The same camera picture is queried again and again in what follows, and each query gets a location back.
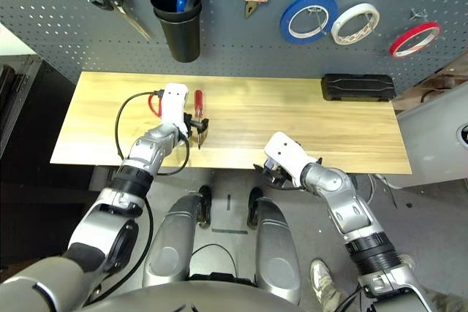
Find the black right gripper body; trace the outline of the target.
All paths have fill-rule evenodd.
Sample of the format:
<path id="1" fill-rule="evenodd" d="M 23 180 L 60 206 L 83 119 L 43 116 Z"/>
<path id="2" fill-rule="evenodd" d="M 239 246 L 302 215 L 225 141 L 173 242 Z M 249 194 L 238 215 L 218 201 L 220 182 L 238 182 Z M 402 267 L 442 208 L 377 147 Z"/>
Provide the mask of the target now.
<path id="1" fill-rule="evenodd" d="M 273 159 L 266 159 L 261 175 L 275 189 L 283 189 L 291 183 L 291 176 Z"/>

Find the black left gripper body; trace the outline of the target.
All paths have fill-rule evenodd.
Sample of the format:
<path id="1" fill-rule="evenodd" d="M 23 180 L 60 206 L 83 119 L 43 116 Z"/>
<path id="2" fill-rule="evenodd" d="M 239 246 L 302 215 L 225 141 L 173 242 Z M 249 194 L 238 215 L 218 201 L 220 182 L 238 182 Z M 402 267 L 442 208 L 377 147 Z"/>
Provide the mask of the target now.
<path id="1" fill-rule="evenodd" d="M 184 124 L 186 126 L 186 135 L 187 138 L 192 136 L 192 129 L 198 129 L 199 121 L 197 118 L 193 118 L 193 114 L 184 113 Z"/>

